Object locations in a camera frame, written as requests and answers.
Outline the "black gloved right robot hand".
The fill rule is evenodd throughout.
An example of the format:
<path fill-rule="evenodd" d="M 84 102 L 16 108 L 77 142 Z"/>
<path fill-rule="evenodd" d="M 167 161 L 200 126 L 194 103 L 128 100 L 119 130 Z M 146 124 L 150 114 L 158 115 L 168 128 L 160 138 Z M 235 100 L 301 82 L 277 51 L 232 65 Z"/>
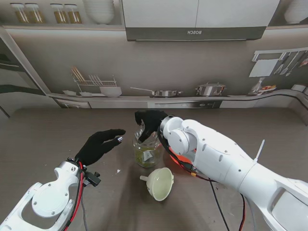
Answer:
<path fill-rule="evenodd" d="M 144 130 L 138 139 L 139 143 L 143 143 L 153 132 L 157 132 L 161 121 L 167 117 L 164 111 L 158 110 L 136 111 L 134 115 L 138 125 L 144 124 Z"/>

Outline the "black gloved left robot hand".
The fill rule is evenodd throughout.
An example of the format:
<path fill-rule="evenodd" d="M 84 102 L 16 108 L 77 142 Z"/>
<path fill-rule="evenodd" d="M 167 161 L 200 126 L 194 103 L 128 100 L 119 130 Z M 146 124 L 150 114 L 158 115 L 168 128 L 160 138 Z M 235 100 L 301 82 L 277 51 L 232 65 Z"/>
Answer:
<path fill-rule="evenodd" d="M 94 133 L 76 154 L 75 161 L 85 166 L 96 163 L 104 154 L 122 142 L 125 133 L 123 129 L 109 129 Z"/>

